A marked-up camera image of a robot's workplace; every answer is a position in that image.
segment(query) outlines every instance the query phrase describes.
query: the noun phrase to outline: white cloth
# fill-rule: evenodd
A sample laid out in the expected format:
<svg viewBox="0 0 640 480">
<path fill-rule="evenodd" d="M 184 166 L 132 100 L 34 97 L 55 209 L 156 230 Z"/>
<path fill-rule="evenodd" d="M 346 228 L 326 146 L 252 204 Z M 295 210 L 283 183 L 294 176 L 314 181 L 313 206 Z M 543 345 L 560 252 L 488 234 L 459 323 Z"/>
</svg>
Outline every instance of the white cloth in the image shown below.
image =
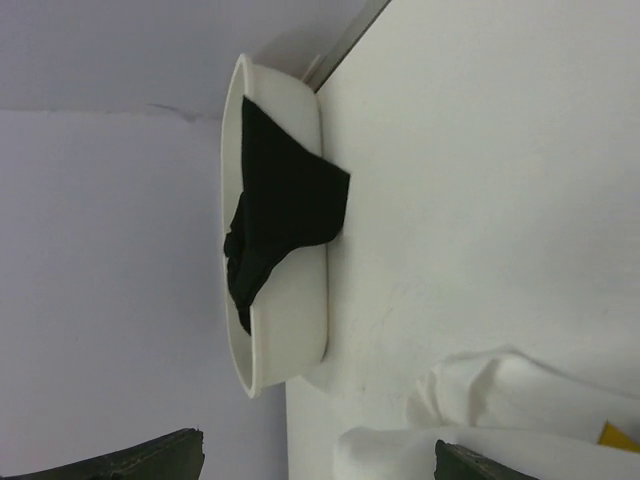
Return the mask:
<svg viewBox="0 0 640 480">
<path fill-rule="evenodd" d="M 413 428 L 532 430 L 595 443 L 609 420 L 640 435 L 640 399 L 575 380 L 515 350 L 462 354 L 434 365 L 409 396 Z"/>
<path fill-rule="evenodd" d="M 573 379 L 514 350 L 436 364 L 418 380 L 406 417 L 422 430 L 345 433 L 334 452 L 334 480 L 431 478 L 438 438 L 537 478 L 640 478 L 640 455 L 593 445 L 607 420 L 638 438 L 640 399 Z M 437 428 L 445 425 L 455 427 Z"/>
<path fill-rule="evenodd" d="M 539 479 L 640 477 L 640 455 L 538 432 L 442 427 L 345 433 L 334 452 L 334 480 L 426 480 L 436 467 L 435 443 L 464 445 Z"/>
</svg>

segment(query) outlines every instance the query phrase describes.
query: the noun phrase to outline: white wall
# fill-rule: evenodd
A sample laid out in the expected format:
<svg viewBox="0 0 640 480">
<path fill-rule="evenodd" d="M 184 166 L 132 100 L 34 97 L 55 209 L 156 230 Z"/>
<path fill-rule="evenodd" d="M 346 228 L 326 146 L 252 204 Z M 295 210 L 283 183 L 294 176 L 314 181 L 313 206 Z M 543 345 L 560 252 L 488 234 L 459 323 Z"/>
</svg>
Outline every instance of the white wall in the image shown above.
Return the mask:
<svg viewBox="0 0 640 480">
<path fill-rule="evenodd" d="M 0 108 L 219 117 L 242 52 L 301 74 L 365 0 L 5 0 Z"/>
<path fill-rule="evenodd" d="M 0 474 L 199 426 L 203 479 L 286 478 L 282 392 L 227 347 L 218 130 L 0 112 Z"/>
</svg>

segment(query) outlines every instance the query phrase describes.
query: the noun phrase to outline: white bowl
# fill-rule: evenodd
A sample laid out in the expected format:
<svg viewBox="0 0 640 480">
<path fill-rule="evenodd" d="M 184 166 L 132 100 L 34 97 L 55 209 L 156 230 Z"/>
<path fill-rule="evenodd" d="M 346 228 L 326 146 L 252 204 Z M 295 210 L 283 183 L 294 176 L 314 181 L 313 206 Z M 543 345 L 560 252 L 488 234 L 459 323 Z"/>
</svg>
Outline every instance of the white bowl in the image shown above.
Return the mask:
<svg viewBox="0 0 640 480">
<path fill-rule="evenodd" d="M 321 155 L 322 149 L 320 111 L 313 91 L 299 80 L 255 65 L 241 55 L 222 121 L 225 233 L 242 192 L 244 96 L 307 150 Z M 258 396 L 262 388 L 301 375 L 322 360 L 328 327 L 326 246 L 294 250 L 274 268 L 251 306 L 251 335 L 242 328 L 226 287 L 231 352 L 240 381 L 251 398 Z"/>
</svg>

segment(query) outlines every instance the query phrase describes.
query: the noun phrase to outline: white table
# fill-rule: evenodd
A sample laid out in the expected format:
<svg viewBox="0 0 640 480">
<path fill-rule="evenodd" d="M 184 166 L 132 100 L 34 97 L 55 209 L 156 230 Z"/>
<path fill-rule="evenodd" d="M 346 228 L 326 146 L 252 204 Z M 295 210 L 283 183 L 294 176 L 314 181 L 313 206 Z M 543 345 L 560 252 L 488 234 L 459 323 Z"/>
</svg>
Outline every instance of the white table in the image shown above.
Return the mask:
<svg viewBox="0 0 640 480">
<path fill-rule="evenodd" d="M 290 479 L 398 428 L 442 357 L 515 345 L 640 394 L 640 4 L 393 0 L 319 92 L 352 172 Z"/>
</svg>

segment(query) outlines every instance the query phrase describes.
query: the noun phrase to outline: black cloth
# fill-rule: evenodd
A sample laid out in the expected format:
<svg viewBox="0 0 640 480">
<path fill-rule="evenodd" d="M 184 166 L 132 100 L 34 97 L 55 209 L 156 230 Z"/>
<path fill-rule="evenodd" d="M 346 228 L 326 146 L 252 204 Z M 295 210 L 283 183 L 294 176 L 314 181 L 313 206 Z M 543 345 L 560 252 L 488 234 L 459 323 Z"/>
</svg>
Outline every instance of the black cloth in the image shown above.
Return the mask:
<svg viewBox="0 0 640 480">
<path fill-rule="evenodd" d="M 224 253 L 240 323 L 291 251 L 333 240 L 344 223 L 350 175 L 307 151 L 248 98 L 242 103 L 243 189 Z"/>
</svg>

